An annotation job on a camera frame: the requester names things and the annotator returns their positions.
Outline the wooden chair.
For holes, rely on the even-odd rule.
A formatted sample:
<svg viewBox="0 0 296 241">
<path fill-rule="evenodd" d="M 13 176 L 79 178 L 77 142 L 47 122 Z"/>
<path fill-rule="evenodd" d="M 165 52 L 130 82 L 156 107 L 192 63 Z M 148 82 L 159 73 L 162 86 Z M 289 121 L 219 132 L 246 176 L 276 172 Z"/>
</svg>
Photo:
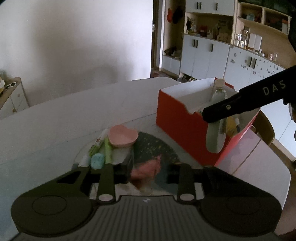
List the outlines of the wooden chair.
<svg viewBox="0 0 296 241">
<path fill-rule="evenodd" d="M 275 139 L 275 133 L 270 121 L 261 110 L 253 121 L 252 126 L 255 134 L 270 146 Z"/>
</svg>

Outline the white wall cabinet unit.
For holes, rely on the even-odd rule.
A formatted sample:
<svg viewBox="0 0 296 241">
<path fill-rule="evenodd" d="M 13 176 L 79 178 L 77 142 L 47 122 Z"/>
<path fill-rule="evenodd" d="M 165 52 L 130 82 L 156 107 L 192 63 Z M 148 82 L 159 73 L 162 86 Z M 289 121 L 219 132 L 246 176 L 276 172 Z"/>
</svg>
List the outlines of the white wall cabinet unit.
<svg viewBox="0 0 296 241">
<path fill-rule="evenodd" d="M 162 68 L 240 90 L 295 65 L 295 1 L 165 1 Z"/>
</svg>

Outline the grey oval fan case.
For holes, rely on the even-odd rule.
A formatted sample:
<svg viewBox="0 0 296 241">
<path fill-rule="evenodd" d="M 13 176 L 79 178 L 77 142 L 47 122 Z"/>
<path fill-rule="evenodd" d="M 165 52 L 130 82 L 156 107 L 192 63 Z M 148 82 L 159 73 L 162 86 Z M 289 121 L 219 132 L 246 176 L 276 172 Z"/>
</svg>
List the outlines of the grey oval fan case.
<svg viewBox="0 0 296 241">
<path fill-rule="evenodd" d="M 215 79 L 212 90 L 211 104 L 216 104 L 225 98 L 224 79 Z M 206 134 L 206 148 L 209 152 L 217 154 L 222 150 L 226 139 L 227 120 L 221 119 L 215 123 L 209 123 Z"/>
</svg>

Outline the round dark patterned mat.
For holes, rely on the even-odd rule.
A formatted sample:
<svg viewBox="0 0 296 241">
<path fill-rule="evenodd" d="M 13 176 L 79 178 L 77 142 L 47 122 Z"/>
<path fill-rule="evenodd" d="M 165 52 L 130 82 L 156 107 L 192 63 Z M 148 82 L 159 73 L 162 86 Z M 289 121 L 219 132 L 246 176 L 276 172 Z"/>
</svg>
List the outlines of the round dark patterned mat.
<svg viewBox="0 0 296 241">
<path fill-rule="evenodd" d="M 78 166 L 82 157 L 90 149 L 91 145 L 87 145 L 77 154 L 73 167 Z M 105 146 L 102 144 L 98 153 L 105 155 Z M 161 171 L 156 175 L 155 179 L 150 183 L 137 189 L 130 183 L 130 173 L 132 169 L 140 163 L 144 163 L 153 157 L 161 155 Z M 138 133 L 138 139 L 133 145 L 125 148 L 117 148 L 112 146 L 112 165 L 116 196 L 134 195 L 134 196 L 160 196 L 160 195 L 176 195 L 177 185 L 167 184 L 167 166 L 170 163 L 179 162 L 179 158 L 175 151 L 161 139 L 144 132 Z M 83 181 L 81 190 L 94 199 L 97 194 L 100 170 L 94 170 L 89 165 L 90 174 Z"/>
</svg>

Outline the white tube with green label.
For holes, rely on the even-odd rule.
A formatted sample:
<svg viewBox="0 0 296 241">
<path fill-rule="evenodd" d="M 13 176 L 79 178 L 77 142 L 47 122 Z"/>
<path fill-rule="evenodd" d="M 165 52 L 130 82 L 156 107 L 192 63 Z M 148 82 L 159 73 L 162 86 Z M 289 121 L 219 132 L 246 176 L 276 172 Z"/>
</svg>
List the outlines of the white tube with green label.
<svg viewBox="0 0 296 241">
<path fill-rule="evenodd" d="M 92 156 L 94 156 L 95 154 L 97 154 L 99 152 L 108 133 L 109 133 L 108 129 L 105 129 L 102 131 L 100 136 L 96 139 L 96 141 L 93 143 L 93 145 L 87 151 L 87 153 L 80 160 L 80 162 L 78 164 L 79 167 L 88 167 L 90 165 Z"/>
</svg>

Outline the teal round sponge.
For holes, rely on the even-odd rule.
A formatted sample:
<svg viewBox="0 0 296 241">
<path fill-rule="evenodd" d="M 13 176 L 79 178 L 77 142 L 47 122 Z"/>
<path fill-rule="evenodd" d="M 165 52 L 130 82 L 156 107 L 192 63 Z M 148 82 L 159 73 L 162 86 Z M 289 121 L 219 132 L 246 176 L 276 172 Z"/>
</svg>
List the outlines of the teal round sponge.
<svg viewBox="0 0 296 241">
<path fill-rule="evenodd" d="M 105 156 L 102 153 L 94 154 L 91 158 L 90 166 L 94 170 L 100 170 L 104 167 Z"/>
</svg>

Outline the pink heart-shaped dish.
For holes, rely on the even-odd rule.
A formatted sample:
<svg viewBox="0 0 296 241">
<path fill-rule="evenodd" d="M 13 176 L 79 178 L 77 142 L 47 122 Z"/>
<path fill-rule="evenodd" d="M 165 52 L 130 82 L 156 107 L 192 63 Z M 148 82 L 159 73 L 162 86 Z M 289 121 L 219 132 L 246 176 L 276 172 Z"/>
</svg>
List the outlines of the pink heart-shaped dish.
<svg viewBox="0 0 296 241">
<path fill-rule="evenodd" d="M 116 125 L 109 130 L 108 138 L 114 147 L 130 147 L 138 139 L 138 131 L 123 125 Z"/>
</svg>

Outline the white sunglasses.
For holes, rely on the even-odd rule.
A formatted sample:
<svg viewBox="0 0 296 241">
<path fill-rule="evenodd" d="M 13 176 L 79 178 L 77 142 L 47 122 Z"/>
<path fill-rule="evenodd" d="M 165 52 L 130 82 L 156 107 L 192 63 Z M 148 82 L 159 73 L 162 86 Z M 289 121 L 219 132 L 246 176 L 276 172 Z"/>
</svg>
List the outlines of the white sunglasses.
<svg viewBox="0 0 296 241">
<path fill-rule="evenodd" d="M 9 83 L 4 87 L 4 90 L 8 90 L 9 88 L 12 88 L 12 87 L 16 86 L 16 84 L 17 84 L 17 82 Z"/>
</svg>

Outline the red white storage box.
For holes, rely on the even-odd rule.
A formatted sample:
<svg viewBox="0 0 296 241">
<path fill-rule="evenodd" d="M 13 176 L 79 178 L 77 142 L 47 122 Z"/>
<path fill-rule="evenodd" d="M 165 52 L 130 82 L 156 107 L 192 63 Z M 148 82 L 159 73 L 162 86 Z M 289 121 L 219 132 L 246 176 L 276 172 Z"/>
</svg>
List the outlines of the red white storage box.
<svg viewBox="0 0 296 241">
<path fill-rule="evenodd" d="M 216 78 L 182 83 L 159 91 L 156 124 L 200 165 L 214 166 L 234 149 L 256 119 L 259 109 L 238 115 L 240 131 L 227 132 L 219 153 L 206 148 L 208 124 L 203 121 L 200 109 L 211 104 Z"/>
</svg>

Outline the green cylindrical tube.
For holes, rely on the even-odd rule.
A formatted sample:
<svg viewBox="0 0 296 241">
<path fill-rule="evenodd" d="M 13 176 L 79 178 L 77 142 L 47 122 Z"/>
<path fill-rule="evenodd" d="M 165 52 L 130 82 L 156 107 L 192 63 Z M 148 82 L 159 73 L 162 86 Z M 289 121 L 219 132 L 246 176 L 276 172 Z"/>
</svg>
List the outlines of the green cylindrical tube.
<svg viewBox="0 0 296 241">
<path fill-rule="evenodd" d="M 105 146 L 105 163 L 111 164 L 112 163 L 112 146 L 109 142 L 108 137 L 104 139 L 104 146 Z"/>
</svg>

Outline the wooden side cabinet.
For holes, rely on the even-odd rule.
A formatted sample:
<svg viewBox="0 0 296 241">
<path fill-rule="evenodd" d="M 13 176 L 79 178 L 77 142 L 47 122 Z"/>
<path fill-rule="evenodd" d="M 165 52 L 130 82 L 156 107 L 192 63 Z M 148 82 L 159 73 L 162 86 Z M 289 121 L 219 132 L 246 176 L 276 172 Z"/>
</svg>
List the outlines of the wooden side cabinet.
<svg viewBox="0 0 296 241">
<path fill-rule="evenodd" d="M 12 82 L 17 82 L 16 86 L 9 88 L 8 90 L 4 90 L 4 87 Z M 15 77 L 9 80 L 3 80 L 1 78 L 0 108 L 1 120 L 29 108 L 20 77 Z"/>
</svg>

